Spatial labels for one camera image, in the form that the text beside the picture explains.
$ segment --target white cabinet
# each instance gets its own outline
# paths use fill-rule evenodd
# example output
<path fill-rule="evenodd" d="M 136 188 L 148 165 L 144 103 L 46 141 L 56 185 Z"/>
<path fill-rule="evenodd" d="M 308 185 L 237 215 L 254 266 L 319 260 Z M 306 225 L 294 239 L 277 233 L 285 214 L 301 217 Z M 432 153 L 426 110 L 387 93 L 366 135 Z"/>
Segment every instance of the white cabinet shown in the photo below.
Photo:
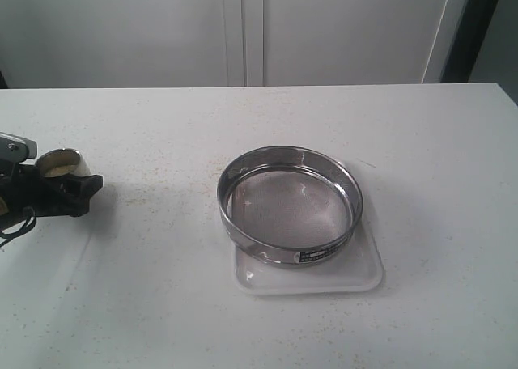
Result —
<path fill-rule="evenodd" d="M 11 87 L 437 82 L 465 0 L 0 0 Z"/>

